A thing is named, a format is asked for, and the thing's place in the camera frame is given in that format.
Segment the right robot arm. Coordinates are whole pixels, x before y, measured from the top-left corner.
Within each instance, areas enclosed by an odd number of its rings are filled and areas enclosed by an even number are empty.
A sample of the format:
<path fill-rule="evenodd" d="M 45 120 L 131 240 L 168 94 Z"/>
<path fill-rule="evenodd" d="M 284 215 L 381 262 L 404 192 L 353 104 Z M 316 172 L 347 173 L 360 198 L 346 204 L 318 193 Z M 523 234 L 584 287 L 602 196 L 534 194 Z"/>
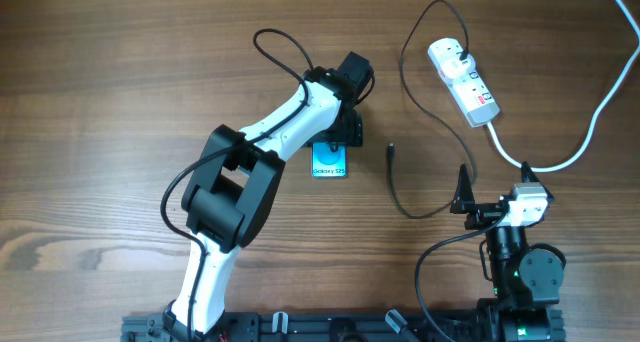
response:
<path fill-rule="evenodd" d="M 475 201 L 467 168 L 459 169 L 450 212 L 466 216 L 465 228 L 485 236 L 481 253 L 484 277 L 494 296 L 478 301 L 481 341 L 551 342 L 567 339 L 560 301 L 566 257 L 546 243 L 531 244 L 526 230 L 541 223 L 554 201 L 528 164 L 520 183 L 495 203 Z"/>

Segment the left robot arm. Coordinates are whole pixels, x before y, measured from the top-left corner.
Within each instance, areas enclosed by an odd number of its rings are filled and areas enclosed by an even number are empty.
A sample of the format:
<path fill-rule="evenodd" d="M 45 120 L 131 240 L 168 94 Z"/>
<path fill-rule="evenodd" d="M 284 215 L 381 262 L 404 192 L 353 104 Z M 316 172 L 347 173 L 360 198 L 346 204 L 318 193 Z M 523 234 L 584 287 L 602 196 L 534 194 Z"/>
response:
<path fill-rule="evenodd" d="M 363 144 L 355 107 L 375 83 L 367 59 L 351 52 L 338 68 L 316 66 L 299 81 L 284 104 L 255 124 L 217 127 L 199 160 L 179 175 L 189 180 L 181 207 L 191 255 L 181 292 L 163 313 L 175 341 L 211 341 L 222 330 L 237 255 L 268 219 L 287 160 L 315 143 L 335 149 Z"/>

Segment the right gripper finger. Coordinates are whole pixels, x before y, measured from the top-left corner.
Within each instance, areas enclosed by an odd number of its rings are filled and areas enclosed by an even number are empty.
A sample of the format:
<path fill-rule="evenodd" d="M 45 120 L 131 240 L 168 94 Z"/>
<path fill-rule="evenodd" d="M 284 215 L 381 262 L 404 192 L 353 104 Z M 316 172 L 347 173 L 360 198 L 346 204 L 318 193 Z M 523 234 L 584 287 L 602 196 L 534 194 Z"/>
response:
<path fill-rule="evenodd" d="M 527 163 L 523 162 L 520 167 L 521 179 L 523 183 L 538 183 L 540 184 L 544 191 L 547 194 L 547 201 L 553 202 L 554 196 L 553 194 L 544 186 L 544 184 L 538 179 L 536 174 L 534 173 L 532 167 Z"/>
<path fill-rule="evenodd" d="M 462 164 L 459 168 L 456 191 L 452 198 L 450 212 L 452 214 L 466 214 L 475 209 L 475 198 L 472 191 L 471 178 L 467 167 Z"/>

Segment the Galaxy S25 smartphone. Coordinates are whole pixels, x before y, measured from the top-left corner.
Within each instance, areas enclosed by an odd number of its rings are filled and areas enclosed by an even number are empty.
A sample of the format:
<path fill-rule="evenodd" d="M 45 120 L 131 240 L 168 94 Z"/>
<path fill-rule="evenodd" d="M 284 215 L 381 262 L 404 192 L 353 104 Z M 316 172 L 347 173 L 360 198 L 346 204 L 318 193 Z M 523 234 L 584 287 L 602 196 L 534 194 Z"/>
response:
<path fill-rule="evenodd" d="M 314 143 L 311 154 L 311 175 L 314 178 L 346 178 L 346 147 L 335 143 Z"/>

